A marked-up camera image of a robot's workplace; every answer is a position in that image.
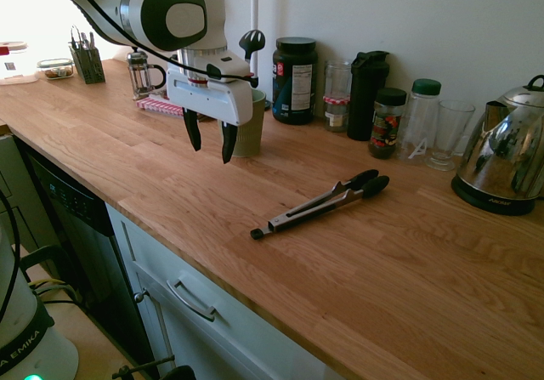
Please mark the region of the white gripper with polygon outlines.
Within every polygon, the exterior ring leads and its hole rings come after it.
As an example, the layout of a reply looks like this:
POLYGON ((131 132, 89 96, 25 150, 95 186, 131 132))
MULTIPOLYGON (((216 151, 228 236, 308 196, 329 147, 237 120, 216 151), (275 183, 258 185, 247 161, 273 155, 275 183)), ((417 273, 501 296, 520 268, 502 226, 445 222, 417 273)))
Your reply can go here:
POLYGON ((231 160, 237 140, 237 126, 252 119, 252 88, 248 82, 215 82, 206 87, 191 85, 178 69, 167 70, 167 96, 172 104, 183 107, 184 124, 195 151, 201 149, 197 113, 220 120, 222 160, 231 160))

